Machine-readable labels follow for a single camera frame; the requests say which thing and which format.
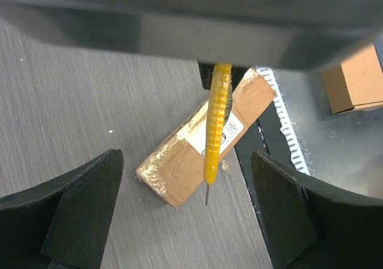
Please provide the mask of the yellow utility knife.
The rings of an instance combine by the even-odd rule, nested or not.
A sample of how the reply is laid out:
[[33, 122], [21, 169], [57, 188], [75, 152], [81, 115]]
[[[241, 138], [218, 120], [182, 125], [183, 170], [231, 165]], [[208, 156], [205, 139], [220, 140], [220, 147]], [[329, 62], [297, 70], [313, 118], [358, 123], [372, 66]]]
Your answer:
[[231, 85], [231, 64], [218, 63], [214, 66], [206, 113], [206, 140], [203, 177], [206, 182], [205, 204], [208, 204], [210, 186], [214, 183], [219, 163], [221, 136], [225, 110]]

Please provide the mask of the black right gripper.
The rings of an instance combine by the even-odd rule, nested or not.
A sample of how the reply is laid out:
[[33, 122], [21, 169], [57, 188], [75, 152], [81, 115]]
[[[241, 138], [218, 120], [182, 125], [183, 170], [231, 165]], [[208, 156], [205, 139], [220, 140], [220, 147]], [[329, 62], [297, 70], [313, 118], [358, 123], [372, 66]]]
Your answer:
[[213, 63], [231, 63], [234, 90], [242, 66], [307, 71], [354, 54], [381, 34], [382, 0], [1, 0], [1, 17], [50, 44], [198, 60], [204, 90]]

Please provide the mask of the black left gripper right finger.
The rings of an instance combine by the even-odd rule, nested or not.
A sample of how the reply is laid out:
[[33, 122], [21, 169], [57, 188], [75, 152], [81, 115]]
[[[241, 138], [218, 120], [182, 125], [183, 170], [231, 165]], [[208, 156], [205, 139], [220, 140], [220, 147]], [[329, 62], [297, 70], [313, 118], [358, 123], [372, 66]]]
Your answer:
[[254, 152], [253, 182], [274, 268], [382, 268], [382, 199]]

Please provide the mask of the brown cardboard express box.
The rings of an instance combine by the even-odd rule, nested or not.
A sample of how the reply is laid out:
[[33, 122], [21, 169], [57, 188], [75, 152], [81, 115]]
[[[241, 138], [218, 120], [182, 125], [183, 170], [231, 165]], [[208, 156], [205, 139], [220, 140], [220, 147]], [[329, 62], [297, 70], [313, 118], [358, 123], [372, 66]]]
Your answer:
[[[265, 75], [249, 69], [233, 92], [221, 138], [220, 158], [236, 145], [276, 96]], [[174, 208], [203, 183], [207, 102], [171, 133], [137, 168], [136, 175]]]

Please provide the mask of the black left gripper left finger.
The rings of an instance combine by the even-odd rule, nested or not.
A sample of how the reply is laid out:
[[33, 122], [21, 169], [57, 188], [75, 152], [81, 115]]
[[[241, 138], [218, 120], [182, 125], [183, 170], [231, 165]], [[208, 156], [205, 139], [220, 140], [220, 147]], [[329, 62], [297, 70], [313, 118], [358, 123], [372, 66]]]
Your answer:
[[1, 268], [100, 268], [124, 159], [109, 149], [1, 198]]

